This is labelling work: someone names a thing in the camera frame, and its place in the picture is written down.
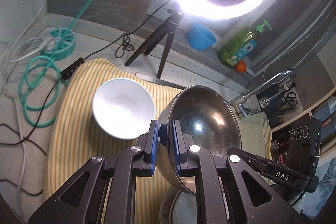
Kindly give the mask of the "large steel bowl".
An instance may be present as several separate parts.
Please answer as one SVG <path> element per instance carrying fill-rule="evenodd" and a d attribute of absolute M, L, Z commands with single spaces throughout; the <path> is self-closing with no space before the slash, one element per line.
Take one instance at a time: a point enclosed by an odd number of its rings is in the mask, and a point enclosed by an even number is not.
<path fill-rule="evenodd" d="M 173 168 L 169 144 L 171 141 L 169 124 L 173 120 L 179 121 L 182 132 L 191 135 L 196 145 L 221 157 L 226 157 L 231 147 L 242 147 L 238 122 L 223 97 L 202 85 L 185 88 L 161 111 L 158 117 L 157 168 L 172 186 L 194 195 L 195 179 L 180 178 Z"/>

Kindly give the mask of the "white ceramic bowl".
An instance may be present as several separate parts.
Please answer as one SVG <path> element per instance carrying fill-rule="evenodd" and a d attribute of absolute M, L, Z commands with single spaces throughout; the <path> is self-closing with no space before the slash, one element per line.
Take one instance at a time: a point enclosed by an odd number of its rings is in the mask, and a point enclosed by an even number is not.
<path fill-rule="evenodd" d="M 125 78 L 100 85 L 93 96 L 92 113 L 104 132 L 123 140 L 147 133 L 156 117 L 150 93 L 138 82 Z"/>

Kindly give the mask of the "chrome kitchen faucet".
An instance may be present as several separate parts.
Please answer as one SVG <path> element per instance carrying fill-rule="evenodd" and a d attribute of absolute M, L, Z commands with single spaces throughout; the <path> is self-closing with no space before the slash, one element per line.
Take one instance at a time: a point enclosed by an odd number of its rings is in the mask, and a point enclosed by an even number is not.
<path fill-rule="evenodd" d="M 274 75 L 269 80 L 265 81 L 263 84 L 257 86 L 252 91 L 249 91 L 245 94 L 242 94 L 238 96 L 237 98 L 231 100 L 228 102 L 230 106 L 232 106 L 237 115 L 241 118 L 246 117 L 250 114 L 250 111 L 243 105 L 245 102 L 247 102 L 248 99 L 250 99 L 252 96 L 257 96 L 260 93 L 264 92 L 271 86 L 277 87 L 277 92 L 275 95 L 272 95 L 270 97 L 263 97 L 258 101 L 260 110 L 263 110 L 266 108 L 270 102 L 275 99 L 277 96 L 279 96 L 281 93 L 290 90 L 295 81 L 296 73 L 294 69 L 283 69 L 276 75 Z"/>

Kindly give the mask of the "black scissors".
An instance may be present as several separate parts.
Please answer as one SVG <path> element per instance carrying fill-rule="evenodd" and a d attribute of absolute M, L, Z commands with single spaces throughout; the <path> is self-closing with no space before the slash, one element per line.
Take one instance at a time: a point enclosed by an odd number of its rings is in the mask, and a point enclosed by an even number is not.
<path fill-rule="evenodd" d="M 298 105 L 297 94 L 295 92 L 288 92 L 283 98 L 284 104 L 288 104 L 291 107 L 296 107 Z"/>

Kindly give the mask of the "yellow striped towel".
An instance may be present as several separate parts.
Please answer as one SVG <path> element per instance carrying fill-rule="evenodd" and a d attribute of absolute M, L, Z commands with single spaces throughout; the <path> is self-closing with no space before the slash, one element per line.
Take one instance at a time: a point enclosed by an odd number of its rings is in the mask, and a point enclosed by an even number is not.
<path fill-rule="evenodd" d="M 110 79 L 127 78 L 141 84 L 154 100 L 156 118 L 182 90 L 152 84 L 124 72 L 105 58 L 93 59 L 82 65 L 70 80 L 54 123 L 47 156 L 43 196 L 46 200 L 93 155 L 105 158 L 117 155 L 135 143 L 104 133 L 92 114 L 94 93 Z M 271 159 L 272 132 L 266 115 L 258 113 L 238 118 L 242 148 Z M 158 170 L 152 178 L 138 178 L 135 195 L 135 223 L 159 223 L 159 210 L 171 185 Z"/>

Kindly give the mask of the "orange fruit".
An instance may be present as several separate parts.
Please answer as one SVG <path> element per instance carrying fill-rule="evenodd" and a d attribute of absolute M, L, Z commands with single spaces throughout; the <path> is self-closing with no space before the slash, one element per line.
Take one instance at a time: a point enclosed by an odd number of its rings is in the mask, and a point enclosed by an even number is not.
<path fill-rule="evenodd" d="M 246 63 L 243 60 L 240 60 L 239 62 L 237 62 L 234 65 L 234 69 L 235 71 L 237 71 L 238 73 L 245 73 L 247 70 L 247 66 Z"/>

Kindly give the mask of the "green dish soap bottle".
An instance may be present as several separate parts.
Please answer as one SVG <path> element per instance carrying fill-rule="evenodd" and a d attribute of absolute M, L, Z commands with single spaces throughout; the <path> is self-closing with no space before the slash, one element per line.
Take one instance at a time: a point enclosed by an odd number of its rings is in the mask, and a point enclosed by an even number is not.
<path fill-rule="evenodd" d="M 265 27 L 272 30 L 268 21 L 264 19 L 262 24 L 255 27 L 242 28 L 218 51 L 219 61 L 227 67 L 235 66 L 257 47 L 258 39 Z"/>

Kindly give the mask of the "blue plastic bowl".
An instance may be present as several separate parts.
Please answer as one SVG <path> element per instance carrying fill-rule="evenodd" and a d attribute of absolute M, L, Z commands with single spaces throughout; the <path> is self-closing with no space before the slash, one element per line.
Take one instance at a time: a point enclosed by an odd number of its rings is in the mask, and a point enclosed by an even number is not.
<path fill-rule="evenodd" d="M 204 25 L 193 22 L 187 34 L 187 42 L 198 51 L 203 51 L 217 42 L 214 34 Z"/>

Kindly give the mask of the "teal round power strip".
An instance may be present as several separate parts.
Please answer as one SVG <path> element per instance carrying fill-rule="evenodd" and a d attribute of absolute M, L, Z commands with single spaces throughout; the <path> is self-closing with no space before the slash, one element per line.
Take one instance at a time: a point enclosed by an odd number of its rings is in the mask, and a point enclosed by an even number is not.
<path fill-rule="evenodd" d="M 43 51 L 45 56 L 53 58 L 55 61 L 60 61 L 69 57 L 75 50 L 76 36 L 72 30 L 55 28 L 49 34 L 54 38 L 57 48 L 54 53 L 53 50 Z"/>

